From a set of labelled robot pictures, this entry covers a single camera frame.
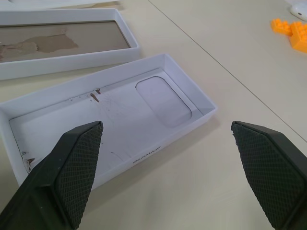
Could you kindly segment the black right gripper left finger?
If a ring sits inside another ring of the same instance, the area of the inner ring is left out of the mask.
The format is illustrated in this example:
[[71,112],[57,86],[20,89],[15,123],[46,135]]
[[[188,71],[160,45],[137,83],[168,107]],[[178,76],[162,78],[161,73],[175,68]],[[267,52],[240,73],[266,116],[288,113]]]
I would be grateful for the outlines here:
[[0,215],[2,230],[78,229],[94,183],[101,121],[64,133]]

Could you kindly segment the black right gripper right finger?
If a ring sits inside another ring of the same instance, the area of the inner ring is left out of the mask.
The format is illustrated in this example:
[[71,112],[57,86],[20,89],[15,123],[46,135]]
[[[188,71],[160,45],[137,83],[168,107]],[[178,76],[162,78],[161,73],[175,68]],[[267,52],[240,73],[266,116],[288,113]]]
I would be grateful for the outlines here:
[[234,121],[231,130],[246,179],[271,226],[307,228],[307,158],[281,132]]

